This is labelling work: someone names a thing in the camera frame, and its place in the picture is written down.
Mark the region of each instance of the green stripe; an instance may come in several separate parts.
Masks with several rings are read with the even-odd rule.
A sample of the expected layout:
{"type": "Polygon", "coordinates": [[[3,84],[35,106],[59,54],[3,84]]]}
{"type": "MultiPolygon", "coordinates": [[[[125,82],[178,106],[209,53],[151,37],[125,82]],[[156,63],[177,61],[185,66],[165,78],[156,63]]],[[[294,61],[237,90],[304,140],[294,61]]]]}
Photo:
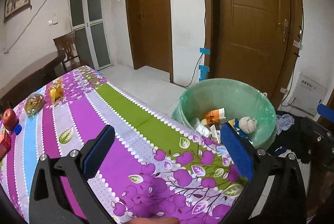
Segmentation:
{"type": "MultiPolygon", "coordinates": [[[[144,137],[150,140],[151,143],[165,151],[166,155],[171,157],[171,159],[176,160],[177,157],[173,157],[176,153],[182,154],[186,151],[191,152],[194,159],[189,164],[184,165],[187,170],[192,172],[191,166],[198,165],[205,169],[205,177],[211,178],[213,178],[214,173],[218,168],[224,168],[225,172],[228,172],[229,168],[223,166],[222,158],[217,154],[215,154],[212,165],[201,164],[200,160],[202,157],[198,154],[198,151],[201,150],[202,152],[205,152],[207,150],[206,148],[203,148],[198,143],[191,140],[188,148],[181,148],[180,138],[184,138],[183,135],[141,109],[139,106],[111,88],[108,84],[101,85],[96,92],[126,121],[137,128],[144,137]]],[[[229,185],[229,181],[226,179],[224,180],[222,176],[214,179],[219,189],[224,190],[229,185]]],[[[244,185],[244,178],[241,178],[239,183],[244,185]]]]}

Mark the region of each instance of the floral tablecloth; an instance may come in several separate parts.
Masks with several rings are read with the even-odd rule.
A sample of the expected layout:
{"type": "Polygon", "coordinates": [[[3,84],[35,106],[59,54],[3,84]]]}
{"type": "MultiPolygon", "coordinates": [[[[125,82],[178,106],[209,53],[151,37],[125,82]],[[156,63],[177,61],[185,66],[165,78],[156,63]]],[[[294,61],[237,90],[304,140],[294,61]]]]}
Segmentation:
{"type": "MultiPolygon", "coordinates": [[[[151,109],[89,67],[61,78],[65,96],[58,103],[51,105],[50,83],[37,91],[46,99],[38,115],[27,118],[25,101],[14,108],[22,132],[11,135],[0,179],[26,221],[38,158],[66,156],[106,124],[115,128],[116,139],[89,185],[118,223],[172,216],[182,224],[201,224],[224,217],[246,183],[224,146],[151,109]]],[[[85,217],[67,191],[68,181],[62,183],[73,211],[85,217]]]]}

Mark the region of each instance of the picture frame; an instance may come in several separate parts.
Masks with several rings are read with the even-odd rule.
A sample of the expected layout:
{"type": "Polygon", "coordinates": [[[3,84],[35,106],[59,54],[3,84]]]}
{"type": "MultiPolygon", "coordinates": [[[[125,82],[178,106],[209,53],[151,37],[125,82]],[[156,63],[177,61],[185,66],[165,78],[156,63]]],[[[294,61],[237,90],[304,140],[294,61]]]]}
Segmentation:
{"type": "Polygon", "coordinates": [[[30,0],[5,0],[4,22],[29,7],[30,0]]]}

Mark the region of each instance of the red box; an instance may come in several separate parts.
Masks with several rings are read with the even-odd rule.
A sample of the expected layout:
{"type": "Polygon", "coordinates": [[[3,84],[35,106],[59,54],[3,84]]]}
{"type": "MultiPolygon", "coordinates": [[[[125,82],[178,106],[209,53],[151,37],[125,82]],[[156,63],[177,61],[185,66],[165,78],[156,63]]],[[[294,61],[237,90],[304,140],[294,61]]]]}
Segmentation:
{"type": "Polygon", "coordinates": [[[4,129],[2,133],[0,133],[0,161],[3,157],[5,157],[6,153],[12,147],[12,139],[7,131],[4,129]]]}

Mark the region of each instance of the glass door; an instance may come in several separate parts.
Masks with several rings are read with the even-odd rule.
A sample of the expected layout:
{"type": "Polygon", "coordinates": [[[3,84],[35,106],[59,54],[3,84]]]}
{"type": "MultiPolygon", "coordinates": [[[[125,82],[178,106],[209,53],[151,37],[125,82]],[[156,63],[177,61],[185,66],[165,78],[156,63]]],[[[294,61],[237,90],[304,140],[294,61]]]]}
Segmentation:
{"type": "Polygon", "coordinates": [[[111,65],[103,26],[101,0],[70,0],[72,28],[79,57],[96,70],[111,65]]]}

